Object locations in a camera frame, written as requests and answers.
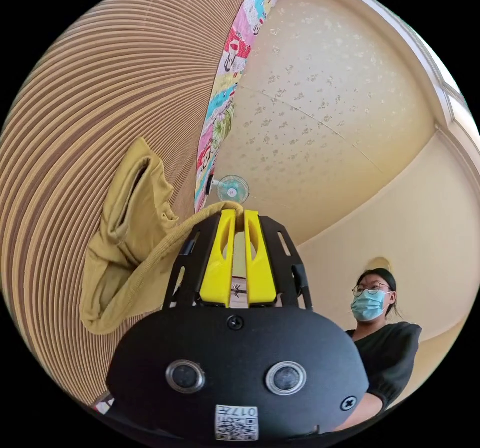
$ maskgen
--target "yellow cloth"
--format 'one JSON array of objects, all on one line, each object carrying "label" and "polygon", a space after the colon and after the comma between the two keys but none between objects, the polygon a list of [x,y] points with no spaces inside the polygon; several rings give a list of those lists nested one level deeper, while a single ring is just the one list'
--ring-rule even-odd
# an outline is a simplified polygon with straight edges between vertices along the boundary
[{"label": "yellow cloth", "polygon": [[236,230],[244,229],[243,207],[234,202],[211,205],[178,225],[163,166],[139,138],[113,177],[83,268],[80,319],[92,333],[110,333],[126,318],[162,308],[172,266],[197,223],[230,208]]}]

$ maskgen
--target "electric fan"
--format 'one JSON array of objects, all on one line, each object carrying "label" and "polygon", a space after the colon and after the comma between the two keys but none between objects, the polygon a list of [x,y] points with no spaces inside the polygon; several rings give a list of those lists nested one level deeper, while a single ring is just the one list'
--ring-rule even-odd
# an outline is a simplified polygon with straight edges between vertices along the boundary
[{"label": "electric fan", "polygon": [[247,182],[236,175],[227,175],[221,180],[213,179],[211,186],[216,187],[216,193],[220,201],[244,203],[250,195]]}]

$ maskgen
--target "yellow bracket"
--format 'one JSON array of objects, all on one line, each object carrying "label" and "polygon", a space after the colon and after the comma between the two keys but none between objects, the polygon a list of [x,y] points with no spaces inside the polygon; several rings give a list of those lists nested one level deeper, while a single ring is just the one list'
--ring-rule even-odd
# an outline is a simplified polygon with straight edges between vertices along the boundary
[{"label": "yellow bracket", "polygon": [[[273,303],[277,297],[269,255],[262,234],[259,214],[245,210],[246,290],[248,306],[252,303]],[[252,256],[255,248],[255,259]]]},{"label": "yellow bracket", "polygon": [[235,210],[222,210],[215,241],[203,277],[200,297],[207,303],[230,305],[234,264]]}]

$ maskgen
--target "surgical mask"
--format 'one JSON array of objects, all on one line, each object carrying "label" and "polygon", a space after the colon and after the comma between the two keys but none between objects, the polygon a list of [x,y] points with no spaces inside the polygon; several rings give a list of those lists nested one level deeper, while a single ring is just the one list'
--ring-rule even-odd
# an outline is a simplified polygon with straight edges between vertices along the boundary
[{"label": "surgical mask", "polygon": [[360,322],[369,322],[379,317],[388,308],[388,306],[384,308],[384,299],[387,293],[390,292],[378,290],[372,294],[368,290],[363,290],[351,303],[353,316]]}]

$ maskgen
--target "eyeglasses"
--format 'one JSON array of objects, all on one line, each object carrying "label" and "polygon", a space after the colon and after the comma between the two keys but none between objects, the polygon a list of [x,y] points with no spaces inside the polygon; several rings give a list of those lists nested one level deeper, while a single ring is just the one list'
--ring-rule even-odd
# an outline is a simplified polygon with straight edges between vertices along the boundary
[{"label": "eyeglasses", "polygon": [[352,291],[356,297],[360,296],[364,290],[367,290],[371,295],[375,295],[382,289],[382,287],[386,287],[390,289],[390,287],[385,283],[378,283],[373,287],[366,287],[365,285],[357,285],[355,288],[352,289]]}]

